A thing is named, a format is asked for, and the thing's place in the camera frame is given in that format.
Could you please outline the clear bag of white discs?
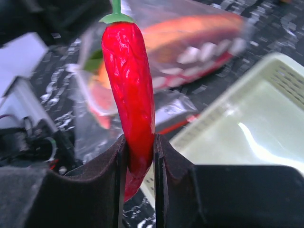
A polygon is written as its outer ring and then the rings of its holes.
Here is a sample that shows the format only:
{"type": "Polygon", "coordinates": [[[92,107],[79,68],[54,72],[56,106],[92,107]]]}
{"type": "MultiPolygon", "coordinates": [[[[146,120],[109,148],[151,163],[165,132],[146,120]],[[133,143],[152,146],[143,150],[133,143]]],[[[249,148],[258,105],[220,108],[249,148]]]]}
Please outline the clear bag of white discs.
{"type": "MultiPolygon", "coordinates": [[[[193,0],[123,0],[121,11],[142,31],[155,92],[220,68],[246,48],[253,30],[247,18],[193,0]]],[[[67,70],[89,111],[109,129],[117,108],[100,48],[105,27],[93,24],[81,36],[78,62],[67,70]]]]}

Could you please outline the green toy leaf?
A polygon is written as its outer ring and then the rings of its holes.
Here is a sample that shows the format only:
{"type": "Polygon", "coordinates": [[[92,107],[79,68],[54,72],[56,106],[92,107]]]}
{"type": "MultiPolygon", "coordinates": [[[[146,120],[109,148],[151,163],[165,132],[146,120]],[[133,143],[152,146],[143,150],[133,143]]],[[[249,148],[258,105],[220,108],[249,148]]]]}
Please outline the green toy leaf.
{"type": "Polygon", "coordinates": [[[102,50],[99,49],[89,57],[89,59],[85,62],[83,69],[88,72],[95,72],[99,68],[102,60],[103,53],[102,50]]]}

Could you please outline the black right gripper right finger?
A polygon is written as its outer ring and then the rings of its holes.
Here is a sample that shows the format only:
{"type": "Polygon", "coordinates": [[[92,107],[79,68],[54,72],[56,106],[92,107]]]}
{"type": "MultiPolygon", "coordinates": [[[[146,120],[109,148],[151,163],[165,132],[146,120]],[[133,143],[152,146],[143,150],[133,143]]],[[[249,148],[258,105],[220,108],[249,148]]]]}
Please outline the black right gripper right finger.
{"type": "Polygon", "coordinates": [[[154,140],[159,228],[301,228],[304,178],[283,165],[195,165],[154,140]]]}

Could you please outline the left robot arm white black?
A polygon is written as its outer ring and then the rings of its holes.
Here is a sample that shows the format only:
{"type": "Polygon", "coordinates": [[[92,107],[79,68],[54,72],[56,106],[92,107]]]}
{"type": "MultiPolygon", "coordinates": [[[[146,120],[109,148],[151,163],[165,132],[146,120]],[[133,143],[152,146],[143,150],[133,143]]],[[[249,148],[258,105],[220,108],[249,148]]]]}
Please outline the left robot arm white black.
{"type": "Polygon", "coordinates": [[[3,0],[0,3],[0,111],[27,115],[7,91],[17,76],[29,78],[56,125],[74,129],[68,64],[83,62],[85,35],[111,4],[107,0],[3,0]]]}

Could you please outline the pale green perforated basket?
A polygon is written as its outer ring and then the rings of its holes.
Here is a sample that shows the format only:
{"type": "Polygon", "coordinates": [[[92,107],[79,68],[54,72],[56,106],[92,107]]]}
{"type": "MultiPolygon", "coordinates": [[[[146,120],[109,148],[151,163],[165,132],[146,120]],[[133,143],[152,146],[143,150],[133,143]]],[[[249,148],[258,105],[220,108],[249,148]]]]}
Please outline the pale green perforated basket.
{"type": "Polygon", "coordinates": [[[304,67],[266,55],[170,141],[194,164],[304,170],[304,67]]]}

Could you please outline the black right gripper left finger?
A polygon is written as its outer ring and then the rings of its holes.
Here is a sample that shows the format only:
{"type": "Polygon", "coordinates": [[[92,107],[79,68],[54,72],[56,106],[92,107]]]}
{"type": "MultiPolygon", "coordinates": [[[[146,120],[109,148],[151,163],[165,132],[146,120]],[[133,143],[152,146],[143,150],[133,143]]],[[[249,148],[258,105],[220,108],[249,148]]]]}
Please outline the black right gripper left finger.
{"type": "Polygon", "coordinates": [[[123,136],[61,176],[43,168],[2,167],[3,228],[120,228],[126,175],[123,136]]]}

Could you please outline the dark red toy sweet potato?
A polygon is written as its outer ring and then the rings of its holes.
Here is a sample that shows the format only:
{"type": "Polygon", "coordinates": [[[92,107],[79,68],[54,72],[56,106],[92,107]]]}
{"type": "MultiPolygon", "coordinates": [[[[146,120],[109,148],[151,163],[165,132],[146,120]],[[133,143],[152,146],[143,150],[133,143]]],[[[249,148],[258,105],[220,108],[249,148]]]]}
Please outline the dark red toy sweet potato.
{"type": "Polygon", "coordinates": [[[239,54],[246,40],[235,28],[191,33],[149,52],[154,90],[191,82],[239,54]]]}

